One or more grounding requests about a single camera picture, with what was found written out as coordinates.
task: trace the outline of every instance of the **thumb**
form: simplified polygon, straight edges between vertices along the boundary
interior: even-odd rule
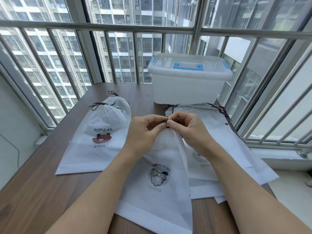
[[[161,123],[161,124],[155,126],[155,127],[150,131],[150,133],[152,133],[152,134],[155,136],[155,138],[156,138],[156,137],[159,135],[159,133],[160,133],[163,129],[165,129],[166,127],[167,127],[167,124],[166,124],[165,122],[163,122],[163,123]]]
[[[175,130],[177,131],[178,133],[180,133],[182,136],[183,134],[186,132],[186,129],[187,127],[179,124],[179,123],[176,123],[175,121],[173,120],[168,120],[167,121],[167,125],[172,129],[172,130]]]

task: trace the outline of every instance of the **drawstring bag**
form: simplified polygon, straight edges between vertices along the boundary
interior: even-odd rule
[[[123,147],[131,121],[128,102],[119,96],[109,97],[90,108],[69,142],[56,175],[103,171]]]
[[[116,214],[158,234],[191,234],[192,204],[181,136],[163,130],[131,170]]]
[[[232,131],[225,118],[228,115],[223,107],[213,104],[174,105],[166,111],[166,116],[171,115],[173,111],[198,114],[214,140],[260,185],[278,178],[277,174]],[[216,183],[218,179],[209,161],[189,146],[186,146],[186,150],[191,198],[224,195],[221,193],[220,185]]]

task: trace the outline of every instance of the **box lid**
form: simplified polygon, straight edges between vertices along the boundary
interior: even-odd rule
[[[215,56],[159,53],[148,66],[148,72],[179,78],[230,80],[233,73],[223,58]]]

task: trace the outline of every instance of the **wooden table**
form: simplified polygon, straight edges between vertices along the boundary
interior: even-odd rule
[[[0,192],[0,233],[45,233],[100,174],[54,175],[88,106],[109,97],[109,90],[130,103],[132,117],[164,115],[164,105],[153,102],[152,85],[93,85]],[[264,187],[273,194],[267,184]],[[192,207],[194,234],[239,233],[227,202],[192,200]],[[151,232],[115,214],[109,233]]]

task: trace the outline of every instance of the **hand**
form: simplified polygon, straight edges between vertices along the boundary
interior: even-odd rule
[[[176,112],[168,117],[167,125],[180,133],[185,142],[201,156],[207,157],[207,152],[218,145],[196,113]]]
[[[136,159],[148,153],[154,145],[156,137],[167,127],[164,116],[147,115],[131,120],[123,149],[132,153]]]

